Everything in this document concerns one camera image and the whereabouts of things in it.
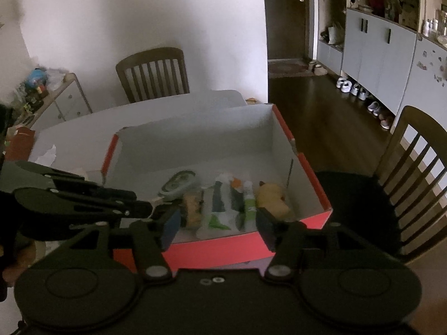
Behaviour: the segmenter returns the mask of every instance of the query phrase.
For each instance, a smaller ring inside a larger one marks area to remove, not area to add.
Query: dark brown door
[[[306,40],[306,4],[299,0],[265,0],[269,59],[302,58]]]

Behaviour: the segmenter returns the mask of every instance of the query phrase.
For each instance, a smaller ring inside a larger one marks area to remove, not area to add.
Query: chair seat
[[[329,222],[339,222],[381,250],[399,255],[398,220],[376,177],[331,171],[316,175],[334,209]]]

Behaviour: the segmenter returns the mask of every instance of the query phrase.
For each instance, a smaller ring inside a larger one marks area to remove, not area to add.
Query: wooden floor
[[[342,93],[329,75],[270,79],[269,102],[278,106],[314,171],[370,175],[391,137],[368,112],[370,101]]]

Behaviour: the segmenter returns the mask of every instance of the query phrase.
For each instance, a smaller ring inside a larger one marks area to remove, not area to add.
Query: white table
[[[205,90],[106,109],[41,131],[29,160],[35,161],[55,145],[56,160],[52,168],[97,171],[101,168],[113,135],[123,127],[204,109],[231,108],[245,104],[236,90]]]

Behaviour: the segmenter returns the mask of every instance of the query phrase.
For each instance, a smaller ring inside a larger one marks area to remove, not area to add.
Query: doormat
[[[284,59],[269,61],[269,78],[311,77],[308,64],[300,59]]]

